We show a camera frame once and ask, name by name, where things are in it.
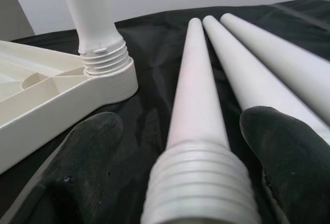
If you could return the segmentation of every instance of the black fabric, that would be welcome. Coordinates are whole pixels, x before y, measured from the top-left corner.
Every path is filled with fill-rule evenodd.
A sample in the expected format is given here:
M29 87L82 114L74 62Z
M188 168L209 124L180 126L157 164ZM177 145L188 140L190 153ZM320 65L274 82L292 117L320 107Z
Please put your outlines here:
M308 15L313 16L315 9L314 18L330 23L330 2L300 0L281 5L294 9L297 3L296 11L303 11L304 2L308 3ZM112 181L113 208L109 211L109 214L113 215L112 223L139 223L150 169L166 145L188 21L193 17L202 19L206 15L214 15L218 19L226 12L330 59L330 33L272 6L167 11L118 22L116 26L135 60L139 90L132 98L122 103L106 105L92 113L110 111L123 120L124 135L114 155L112 168L117 171L117 177ZM74 30L19 39L15 42L72 54L77 54L78 50L78 37ZM261 165L240 132L241 110L209 42L208 47L231 149L250 172L263 222L276 223L261 185ZM71 128L68 128L0 175L0 216L70 130Z
M306 123L270 107L246 109L240 125L290 223L330 223L329 145Z

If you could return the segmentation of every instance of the tapered pole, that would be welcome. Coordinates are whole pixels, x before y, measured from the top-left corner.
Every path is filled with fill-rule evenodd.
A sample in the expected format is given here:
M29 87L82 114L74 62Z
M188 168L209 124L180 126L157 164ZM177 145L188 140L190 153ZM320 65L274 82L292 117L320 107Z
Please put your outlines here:
M232 14L221 23L330 125L330 62Z
M212 16L203 25L243 110L273 107L304 121L330 144L329 127L223 25Z
M229 149L199 19L188 25L168 145L148 185L142 224L260 223L248 171Z

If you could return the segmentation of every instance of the plastic tube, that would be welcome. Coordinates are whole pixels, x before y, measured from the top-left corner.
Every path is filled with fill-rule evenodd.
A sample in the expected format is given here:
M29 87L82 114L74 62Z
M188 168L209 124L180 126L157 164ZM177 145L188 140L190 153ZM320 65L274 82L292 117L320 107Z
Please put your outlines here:
M330 62L232 14L221 23L330 125Z
M330 144L329 127L224 26L212 16L203 25L243 110L273 107L307 123Z
M117 73L131 58L106 0L66 0L79 35L79 53L89 75Z
M190 23L176 88L167 147L182 140L206 139L229 148L203 28Z
M167 149L148 185L142 224L260 223L248 171L229 150L199 19L188 25Z

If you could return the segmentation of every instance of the white plastic base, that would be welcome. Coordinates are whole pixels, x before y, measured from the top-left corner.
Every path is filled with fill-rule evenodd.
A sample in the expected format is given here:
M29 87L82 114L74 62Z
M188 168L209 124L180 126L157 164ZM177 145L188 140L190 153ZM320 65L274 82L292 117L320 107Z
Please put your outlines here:
M91 76L79 56L0 41L0 173L137 89L131 58L120 70Z

